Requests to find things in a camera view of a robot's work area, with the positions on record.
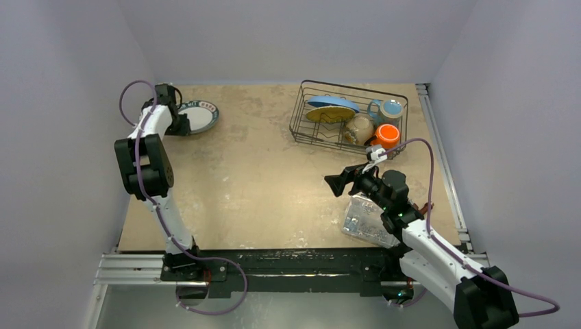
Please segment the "light blue plate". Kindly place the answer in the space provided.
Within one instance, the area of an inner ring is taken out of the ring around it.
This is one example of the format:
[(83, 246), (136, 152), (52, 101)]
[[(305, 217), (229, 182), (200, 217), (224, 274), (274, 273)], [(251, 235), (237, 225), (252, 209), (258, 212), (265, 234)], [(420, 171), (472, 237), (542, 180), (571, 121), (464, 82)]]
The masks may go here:
[(315, 108), (324, 107), (324, 106), (340, 106), (340, 107), (352, 109), (355, 113), (360, 112), (358, 105), (355, 104), (354, 102), (347, 100), (347, 99), (344, 99), (344, 98), (333, 97), (333, 96), (329, 96), (329, 95), (318, 95), (318, 96), (311, 97), (311, 98), (309, 98), (309, 100), (306, 103), (315, 107)]

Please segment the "yellow green-rimmed plate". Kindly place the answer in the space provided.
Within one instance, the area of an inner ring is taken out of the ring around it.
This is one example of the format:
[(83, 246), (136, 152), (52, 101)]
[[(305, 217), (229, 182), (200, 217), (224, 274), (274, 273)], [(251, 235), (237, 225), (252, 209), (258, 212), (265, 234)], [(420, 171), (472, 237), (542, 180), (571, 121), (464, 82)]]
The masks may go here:
[(306, 113), (306, 118), (315, 123), (340, 123), (355, 116), (352, 109), (340, 106), (324, 106), (314, 108)]

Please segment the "blue butterfly mug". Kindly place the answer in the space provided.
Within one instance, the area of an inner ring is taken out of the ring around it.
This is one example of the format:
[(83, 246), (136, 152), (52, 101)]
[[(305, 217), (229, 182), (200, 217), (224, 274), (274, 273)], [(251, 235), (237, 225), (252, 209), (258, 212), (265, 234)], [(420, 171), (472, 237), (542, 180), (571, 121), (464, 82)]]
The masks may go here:
[(380, 101), (373, 99), (367, 106), (367, 114), (373, 119), (376, 127), (390, 124), (398, 127), (403, 117), (403, 106), (396, 100)]

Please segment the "orange cup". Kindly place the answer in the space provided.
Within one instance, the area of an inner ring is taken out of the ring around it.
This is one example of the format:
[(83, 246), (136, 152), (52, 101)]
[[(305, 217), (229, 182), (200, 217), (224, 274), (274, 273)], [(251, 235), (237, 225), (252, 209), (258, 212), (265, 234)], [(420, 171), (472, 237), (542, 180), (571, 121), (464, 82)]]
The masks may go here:
[(398, 146), (401, 139), (399, 129), (391, 124), (382, 124), (365, 143), (365, 146), (379, 145), (385, 150)]

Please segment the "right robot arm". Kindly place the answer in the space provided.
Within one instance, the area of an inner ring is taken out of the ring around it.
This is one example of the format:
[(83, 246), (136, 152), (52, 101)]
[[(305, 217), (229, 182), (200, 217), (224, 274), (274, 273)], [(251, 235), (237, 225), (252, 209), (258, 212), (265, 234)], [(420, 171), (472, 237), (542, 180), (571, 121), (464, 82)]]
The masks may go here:
[(509, 328), (519, 322), (517, 307), (505, 273), (498, 267), (483, 267), (443, 240), (428, 227), (424, 214), (408, 198), (406, 175), (377, 167), (346, 167), (325, 182), (337, 197), (346, 185), (350, 195), (363, 194), (382, 210), (386, 231), (409, 250), (384, 261), (386, 273), (400, 279), (408, 276), (421, 283), (450, 311), (458, 328)]

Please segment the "beige floral bowl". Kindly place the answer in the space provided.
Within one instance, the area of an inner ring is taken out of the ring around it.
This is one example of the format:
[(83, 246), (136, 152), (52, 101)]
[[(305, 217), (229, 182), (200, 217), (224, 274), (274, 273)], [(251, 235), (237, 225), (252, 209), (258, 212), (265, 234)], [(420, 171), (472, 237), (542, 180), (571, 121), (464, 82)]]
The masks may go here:
[(343, 129), (345, 143), (363, 146), (374, 134), (373, 119), (367, 114), (356, 114)]

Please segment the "white plate dark-green rim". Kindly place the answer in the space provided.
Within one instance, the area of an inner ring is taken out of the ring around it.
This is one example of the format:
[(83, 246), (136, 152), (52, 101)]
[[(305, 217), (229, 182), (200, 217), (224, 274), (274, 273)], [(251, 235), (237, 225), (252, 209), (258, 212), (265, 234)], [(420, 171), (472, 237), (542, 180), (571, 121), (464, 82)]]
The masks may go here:
[(215, 126), (219, 120), (219, 108), (204, 100), (194, 100), (183, 103), (178, 114), (184, 115), (188, 121), (186, 126), (188, 135), (200, 134)]

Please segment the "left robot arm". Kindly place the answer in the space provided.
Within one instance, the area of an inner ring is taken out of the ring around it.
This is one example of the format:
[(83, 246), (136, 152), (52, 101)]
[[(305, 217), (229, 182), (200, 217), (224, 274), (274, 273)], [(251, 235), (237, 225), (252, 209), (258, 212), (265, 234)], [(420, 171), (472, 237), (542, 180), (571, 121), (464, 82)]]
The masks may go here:
[(203, 274), (204, 261), (173, 199), (175, 177), (162, 142), (166, 135), (188, 135), (190, 121), (179, 112), (177, 99), (182, 94), (178, 89), (148, 81), (143, 84), (153, 97), (143, 104), (133, 132), (114, 142), (121, 180), (127, 193), (142, 201), (160, 224), (166, 239), (163, 271), (196, 280)]

